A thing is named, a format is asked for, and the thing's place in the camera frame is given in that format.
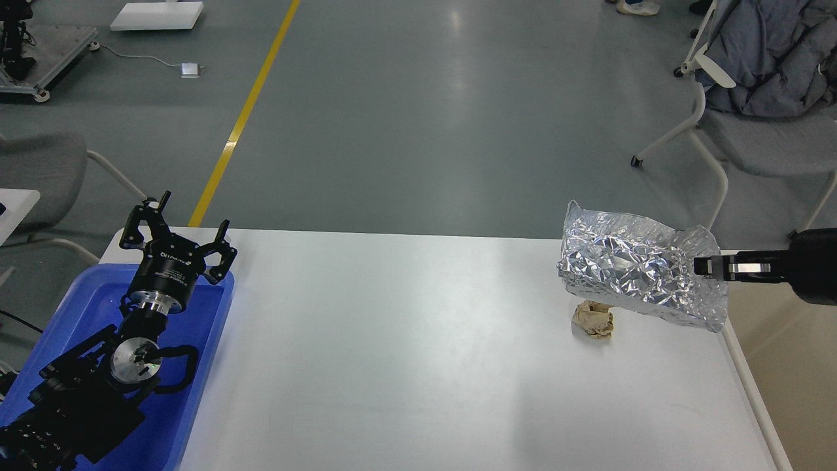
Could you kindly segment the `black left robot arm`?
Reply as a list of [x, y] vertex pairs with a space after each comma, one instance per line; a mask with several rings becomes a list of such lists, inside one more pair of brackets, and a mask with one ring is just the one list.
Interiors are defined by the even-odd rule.
[[97, 463], [138, 429], [141, 403], [177, 394], [197, 378], [201, 349], [160, 343], [173, 314], [186, 311], [200, 277], [218, 285], [238, 251], [229, 220], [212, 241], [175, 233], [163, 212], [170, 192], [129, 213], [119, 246], [143, 259], [120, 298], [122, 322], [81, 340], [39, 370], [31, 406], [2, 426], [3, 470], [72, 470], [77, 459]]

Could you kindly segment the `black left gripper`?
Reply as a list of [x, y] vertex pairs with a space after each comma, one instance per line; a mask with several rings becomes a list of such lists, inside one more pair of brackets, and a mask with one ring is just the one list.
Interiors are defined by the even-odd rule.
[[[230, 220], [223, 220], [215, 238], [199, 247], [191, 239], [170, 238], [171, 230], [163, 216], [170, 197], [171, 191], [165, 191], [159, 200], [148, 197], [136, 205], [129, 213], [119, 247], [144, 250], [143, 261], [128, 287], [129, 300], [140, 304], [153, 298], [168, 298], [168, 313], [180, 313], [188, 307], [198, 275], [202, 274], [211, 285], [218, 285], [230, 272], [238, 251], [226, 238]], [[140, 231], [141, 222], [149, 227], [148, 241]], [[206, 262], [212, 254], [220, 256], [214, 266]]]

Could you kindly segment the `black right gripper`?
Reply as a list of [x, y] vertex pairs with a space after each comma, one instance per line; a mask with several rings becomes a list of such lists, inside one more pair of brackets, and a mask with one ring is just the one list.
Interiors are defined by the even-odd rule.
[[795, 233], [790, 239], [789, 274], [772, 265], [783, 264], [786, 251], [738, 251], [694, 258], [693, 272], [717, 281], [787, 283], [808, 304], [836, 305], [836, 229], [819, 228]]

